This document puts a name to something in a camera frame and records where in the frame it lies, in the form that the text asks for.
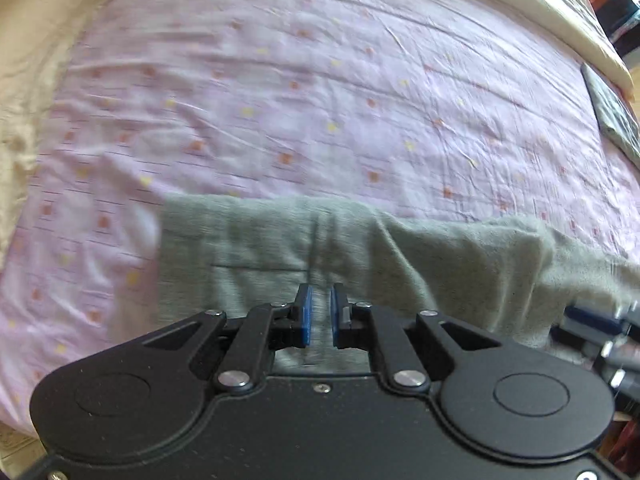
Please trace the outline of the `cream pillow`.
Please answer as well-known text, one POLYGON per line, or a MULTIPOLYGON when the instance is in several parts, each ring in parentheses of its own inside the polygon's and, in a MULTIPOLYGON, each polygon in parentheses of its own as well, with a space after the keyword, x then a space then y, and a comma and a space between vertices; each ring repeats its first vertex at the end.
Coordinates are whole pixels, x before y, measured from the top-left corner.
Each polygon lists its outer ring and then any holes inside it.
POLYGON ((36 170, 39 128, 70 49, 107 0, 1 0, 1 255, 36 170))

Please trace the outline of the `folded light grey garment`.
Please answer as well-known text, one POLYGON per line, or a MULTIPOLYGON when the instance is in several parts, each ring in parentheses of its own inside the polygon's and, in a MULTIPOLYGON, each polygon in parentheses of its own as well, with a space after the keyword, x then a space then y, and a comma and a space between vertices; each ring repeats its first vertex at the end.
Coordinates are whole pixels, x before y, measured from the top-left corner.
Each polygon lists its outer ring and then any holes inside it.
POLYGON ((589 64, 580 66, 600 133, 640 169, 639 124, 620 94, 589 64))

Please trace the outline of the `pink patterned bed sheet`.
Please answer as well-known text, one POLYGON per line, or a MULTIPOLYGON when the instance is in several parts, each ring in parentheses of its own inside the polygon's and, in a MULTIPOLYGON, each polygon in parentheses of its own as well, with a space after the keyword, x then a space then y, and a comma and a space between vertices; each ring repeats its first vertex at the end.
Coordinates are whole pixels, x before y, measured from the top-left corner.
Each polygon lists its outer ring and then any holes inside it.
POLYGON ((540 220, 639 267, 639 174, 496 0, 112 0, 70 49, 1 269, 1 418, 158 322, 175 195, 540 220))

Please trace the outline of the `grey speckled pants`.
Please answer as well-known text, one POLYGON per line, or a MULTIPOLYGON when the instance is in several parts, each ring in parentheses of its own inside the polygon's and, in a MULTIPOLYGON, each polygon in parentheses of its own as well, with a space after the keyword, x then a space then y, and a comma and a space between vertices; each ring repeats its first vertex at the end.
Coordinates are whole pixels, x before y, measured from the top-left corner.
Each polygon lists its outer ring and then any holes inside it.
POLYGON ((397 218, 351 200, 175 195, 162 213, 160 324, 206 309, 231 316, 314 291, 311 344, 278 370, 361 372, 367 357, 333 347, 329 291, 408 318, 436 309, 542 348, 573 301, 612 312, 639 298, 639 268, 540 220, 461 223, 397 218))

